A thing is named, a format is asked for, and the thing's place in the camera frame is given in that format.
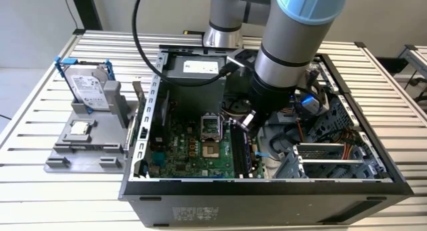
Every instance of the blue drive bracket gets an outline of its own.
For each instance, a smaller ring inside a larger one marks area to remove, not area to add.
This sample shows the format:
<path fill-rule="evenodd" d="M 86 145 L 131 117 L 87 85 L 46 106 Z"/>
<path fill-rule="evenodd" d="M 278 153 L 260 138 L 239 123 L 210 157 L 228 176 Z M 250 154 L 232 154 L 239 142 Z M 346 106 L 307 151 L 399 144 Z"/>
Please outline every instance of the blue drive bracket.
<path fill-rule="evenodd" d="M 74 92 L 72 86 L 70 84 L 70 81 L 67 79 L 66 76 L 66 70 L 70 68 L 70 66 L 72 65 L 91 65 L 91 66 L 102 66 L 103 69 L 107 69 L 108 72 L 108 80 L 115 81 L 116 77 L 115 77 L 115 72 L 114 72 L 114 64 L 112 62 L 110 62 L 110 59 L 106 59 L 106 62 L 87 62 L 87 61 L 79 61 L 76 58 L 72 57 L 67 57 L 62 60 L 60 56 L 56 56 L 55 58 L 55 67 L 58 69 L 58 72 L 60 74 L 60 76 L 64 78 L 66 83 L 68 85 L 70 91 L 72 93 L 72 97 L 74 97 L 74 103 L 79 104 L 79 100 L 78 100 L 78 96 Z M 91 114 L 94 112 L 94 109 L 90 108 L 88 106 L 86 106 L 86 110 L 87 113 Z"/>

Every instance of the open computer tower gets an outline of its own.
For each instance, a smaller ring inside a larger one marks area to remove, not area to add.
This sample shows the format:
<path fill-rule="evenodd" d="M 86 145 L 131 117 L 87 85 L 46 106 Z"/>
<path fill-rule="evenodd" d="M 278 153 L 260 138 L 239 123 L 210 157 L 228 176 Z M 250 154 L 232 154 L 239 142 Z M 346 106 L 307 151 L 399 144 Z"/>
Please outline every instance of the open computer tower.
<path fill-rule="evenodd" d="M 232 52 L 160 46 L 155 66 L 203 81 Z M 119 194 L 147 227 L 351 224 L 414 194 L 329 56 L 310 67 L 322 114 L 303 117 L 295 92 L 256 136 L 231 121 L 246 113 L 250 71 L 202 87 L 154 75 Z"/>

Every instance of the hard drive label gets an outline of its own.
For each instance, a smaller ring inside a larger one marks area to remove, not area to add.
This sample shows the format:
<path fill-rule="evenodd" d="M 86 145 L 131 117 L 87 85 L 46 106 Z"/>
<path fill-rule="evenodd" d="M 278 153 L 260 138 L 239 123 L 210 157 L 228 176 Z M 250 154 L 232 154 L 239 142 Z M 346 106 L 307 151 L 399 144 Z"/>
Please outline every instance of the hard drive label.
<path fill-rule="evenodd" d="M 94 76 L 84 75 L 72 75 L 71 78 L 83 103 L 94 110 L 108 109 L 100 81 Z"/>

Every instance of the green circuit board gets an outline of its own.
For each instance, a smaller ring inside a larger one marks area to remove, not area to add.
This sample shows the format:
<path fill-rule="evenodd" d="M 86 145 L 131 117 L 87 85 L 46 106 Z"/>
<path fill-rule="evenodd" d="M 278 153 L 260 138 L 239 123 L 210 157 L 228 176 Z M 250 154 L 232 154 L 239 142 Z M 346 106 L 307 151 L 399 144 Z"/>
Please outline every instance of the green circuit board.
<path fill-rule="evenodd" d="M 159 167 L 159 178 L 235 178 L 234 153 L 230 124 L 223 124 L 220 142 L 200 141 L 200 121 L 171 121 L 168 146 L 164 154 L 164 165 Z M 263 178 L 262 160 L 254 177 Z"/>

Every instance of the robotic arm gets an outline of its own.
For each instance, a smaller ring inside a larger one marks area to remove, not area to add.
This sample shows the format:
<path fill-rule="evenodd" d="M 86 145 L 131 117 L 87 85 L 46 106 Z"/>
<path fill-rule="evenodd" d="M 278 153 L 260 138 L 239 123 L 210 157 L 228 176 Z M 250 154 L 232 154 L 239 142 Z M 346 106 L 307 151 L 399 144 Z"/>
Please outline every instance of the robotic arm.
<path fill-rule="evenodd" d="M 246 5 L 242 11 L 239 2 L 247 4 L 244 1 L 262 3 L 256 4 L 258 12 L 251 12 L 251 5 Z M 211 0 L 204 45 L 223 48 L 242 46 L 240 26 L 243 21 L 250 20 L 244 16 L 263 17 L 268 7 L 268 0 L 244 1 Z M 252 124 L 256 130 L 271 113 L 288 104 L 345 3 L 346 0 L 270 0 L 268 21 L 252 67 L 248 96 L 252 113 L 240 126 Z"/>

